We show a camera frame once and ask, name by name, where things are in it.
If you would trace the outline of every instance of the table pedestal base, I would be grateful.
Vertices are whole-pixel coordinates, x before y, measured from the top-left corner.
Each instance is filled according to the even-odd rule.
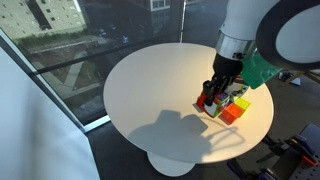
[[[193,167],[194,163],[179,162],[167,159],[152,153],[147,152],[148,158],[152,166],[161,174],[171,177],[182,176],[188,173]]]

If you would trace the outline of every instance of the green object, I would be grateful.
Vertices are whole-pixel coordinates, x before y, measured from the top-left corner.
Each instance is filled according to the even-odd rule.
[[[243,60],[242,64],[243,69],[240,76],[252,89],[256,89],[281,71],[281,68],[264,60],[257,51],[251,58]]]

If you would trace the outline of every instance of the dark floor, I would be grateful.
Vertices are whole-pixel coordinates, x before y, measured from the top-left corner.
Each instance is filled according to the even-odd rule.
[[[277,78],[267,82],[274,101],[274,121],[269,134],[273,138],[286,139],[299,133],[304,126],[313,123],[320,126],[320,85],[301,78],[301,86],[284,85]],[[128,142],[112,125],[107,123],[88,134],[92,152],[102,180],[161,180],[173,179],[158,173],[148,161],[146,153]],[[255,161],[267,154],[268,148],[258,144],[254,149],[238,157],[245,169],[257,170],[259,166],[271,166],[276,157],[261,165]],[[189,173],[174,179],[237,179],[226,162],[197,164]]]

